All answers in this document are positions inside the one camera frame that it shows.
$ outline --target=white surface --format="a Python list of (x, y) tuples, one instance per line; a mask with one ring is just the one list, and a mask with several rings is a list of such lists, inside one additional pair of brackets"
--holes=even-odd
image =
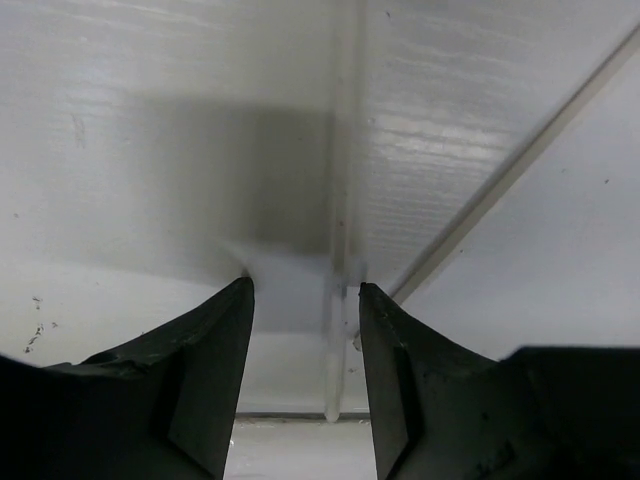
[[(323, 411), (327, 126), (341, 5), (0, 0), (2, 352), (41, 365), (82, 360), (192, 308), (244, 264), (257, 311), (239, 409)], [(371, 0), (370, 14), (358, 222), (369, 278), (384, 287), (640, 7)], [(635, 338), (637, 239), (631, 210), (620, 213), (634, 204), (634, 164), (623, 154), (635, 144), (631, 134), (614, 141), (635, 121), (616, 117), (625, 103), (634, 105), (603, 107), (597, 128), (553, 150), (573, 162), (568, 171), (580, 173), (561, 178), (574, 180), (557, 185), (543, 170), (528, 196), (514, 197), (521, 210), (479, 228), (473, 241), (485, 253), (458, 260), (410, 310), (491, 355), (543, 337)], [(605, 128), (610, 148), (601, 149), (595, 134)], [(578, 153), (593, 155), (591, 167), (581, 170)], [(603, 169), (607, 185), (596, 182)], [(625, 188), (613, 189), (614, 173)], [(557, 268), (543, 271), (547, 255)], [(582, 293), (589, 302), (577, 301)], [(44, 335), (25, 353), (40, 324)], [(351, 347), (346, 372), (343, 410), (363, 411)]]
[(640, 344), (640, 56), (405, 307), (493, 358)]
[(371, 425), (365, 421), (238, 421), (225, 480), (374, 480)]

